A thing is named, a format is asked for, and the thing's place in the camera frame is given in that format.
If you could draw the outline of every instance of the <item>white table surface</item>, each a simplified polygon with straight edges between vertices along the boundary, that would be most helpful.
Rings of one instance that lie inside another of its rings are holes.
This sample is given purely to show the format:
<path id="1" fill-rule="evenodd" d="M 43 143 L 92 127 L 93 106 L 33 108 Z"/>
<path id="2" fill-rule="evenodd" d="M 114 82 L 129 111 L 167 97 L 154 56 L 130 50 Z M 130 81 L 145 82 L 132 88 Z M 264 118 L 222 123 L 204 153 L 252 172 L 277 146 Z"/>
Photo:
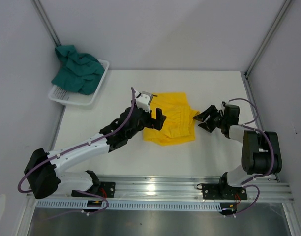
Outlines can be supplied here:
<path id="1" fill-rule="evenodd" d="M 247 98 L 237 71 L 109 71 L 93 108 L 67 106 L 55 149 L 85 140 L 131 104 L 131 89 L 150 93 L 185 92 L 190 106 L 202 112 L 211 104 Z M 240 106 L 240 123 L 253 119 L 250 106 Z M 225 138 L 219 130 L 212 134 L 195 124 L 195 141 L 160 146 L 142 139 L 139 132 L 128 144 L 105 155 L 80 163 L 70 171 L 92 170 L 97 175 L 123 176 L 220 176 L 241 163 L 242 144 Z"/>

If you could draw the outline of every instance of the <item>white plastic basket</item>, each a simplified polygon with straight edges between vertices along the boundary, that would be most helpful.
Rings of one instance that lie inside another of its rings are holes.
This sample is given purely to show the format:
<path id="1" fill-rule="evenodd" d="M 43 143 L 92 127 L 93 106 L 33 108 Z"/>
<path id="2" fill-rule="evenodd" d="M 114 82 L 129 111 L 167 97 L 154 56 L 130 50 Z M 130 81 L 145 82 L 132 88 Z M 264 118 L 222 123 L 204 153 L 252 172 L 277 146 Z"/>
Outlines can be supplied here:
<path id="1" fill-rule="evenodd" d="M 76 105 L 76 106 L 91 105 L 94 102 L 94 100 L 98 94 L 100 86 L 101 86 L 101 84 L 106 76 L 106 73 L 108 71 L 108 68 L 109 68 L 109 62 L 107 62 L 106 60 L 98 59 L 98 61 L 105 69 L 105 72 L 103 73 L 103 75 L 101 77 L 101 80 L 96 88 L 95 93 L 93 93 L 91 95 L 82 95 L 80 93 L 65 91 L 61 87 L 53 85 L 52 89 L 50 90 L 50 92 L 48 94 L 48 98 L 52 101 L 59 102 L 63 105 Z"/>

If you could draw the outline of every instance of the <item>metal base plate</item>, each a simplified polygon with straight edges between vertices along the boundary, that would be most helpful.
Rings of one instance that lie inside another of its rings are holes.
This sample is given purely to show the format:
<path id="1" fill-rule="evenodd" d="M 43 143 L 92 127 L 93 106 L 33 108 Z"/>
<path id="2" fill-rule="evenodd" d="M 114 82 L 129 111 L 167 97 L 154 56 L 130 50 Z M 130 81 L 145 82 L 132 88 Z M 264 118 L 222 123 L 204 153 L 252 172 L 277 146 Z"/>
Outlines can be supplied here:
<path id="1" fill-rule="evenodd" d="M 223 192 L 219 191 L 219 185 L 214 183 L 202 184 L 203 199 L 206 200 L 236 200 L 235 195 L 238 194 L 241 200 L 247 200 L 247 192 L 244 188 L 230 187 Z"/>

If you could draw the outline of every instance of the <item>red wire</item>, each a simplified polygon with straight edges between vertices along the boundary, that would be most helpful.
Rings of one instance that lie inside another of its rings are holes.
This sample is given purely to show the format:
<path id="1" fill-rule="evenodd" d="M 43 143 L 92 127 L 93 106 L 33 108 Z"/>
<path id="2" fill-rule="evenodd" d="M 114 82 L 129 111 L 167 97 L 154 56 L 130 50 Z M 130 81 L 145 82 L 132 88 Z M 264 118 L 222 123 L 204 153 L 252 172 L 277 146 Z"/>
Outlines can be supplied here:
<path id="1" fill-rule="evenodd" d="M 101 190 L 101 192 L 103 192 L 104 198 L 107 198 L 107 193 L 106 193 L 106 191 L 105 191 L 103 188 L 101 188 L 100 190 Z"/>
<path id="2" fill-rule="evenodd" d="M 237 205 L 241 202 L 241 198 L 240 198 L 240 196 L 239 196 L 239 194 L 238 193 L 236 193 L 235 194 L 235 199 L 236 199 L 236 196 L 238 197 L 238 199 L 239 199 L 239 202 L 238 203 L 236 203 Z"/>
<path id="3" fill-rule="evenodd" d="M 236 196 L 236 194 L 235 194 L 235 204 L 237 206 L 237 196 Z"/>

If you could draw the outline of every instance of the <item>black mounting bracket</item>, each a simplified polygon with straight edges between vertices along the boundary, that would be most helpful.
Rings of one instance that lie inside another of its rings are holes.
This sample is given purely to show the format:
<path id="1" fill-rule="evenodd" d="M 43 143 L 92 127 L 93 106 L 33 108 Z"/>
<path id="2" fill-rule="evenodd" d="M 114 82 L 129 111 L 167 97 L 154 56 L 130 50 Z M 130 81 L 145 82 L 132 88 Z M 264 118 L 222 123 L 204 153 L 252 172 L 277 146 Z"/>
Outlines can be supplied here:
<path id="1" fill-rule="evenodd" d="M 220 208 L 222 211 L 219 213 L 222 215 L 232 215 L 237 212 L 237 205 L 232 203 L 220 203 Z"/>
<path id="2" fill-rule="evenodd" d="M 219 179 L 219 183 L 202 183 L 203 199 L 206 200 L 247 200 L 247 191 L 242 187 L 231 187 L 227 183 L 227 172 Z"/>
<path id="3" fill-rule="evenodd" d="M 103 197 L 104 196 L 104 192 L 103 190 L 105 190 L 107 197 L 108 198 L 113 198 L 115 195 L 115 191 L 116 191 L 116 183 L 115 182 L 100 182 L 99 185 L 93 185 L 89 190 L 87 190 L 86 192 L 88 193 L 92 193 L 98 196 Z M 72 197 L 85 197 L 85 198 L 92 198 L 89 195 L 77 192 L 75 190 L 72 191 L 71 194 Z"/>

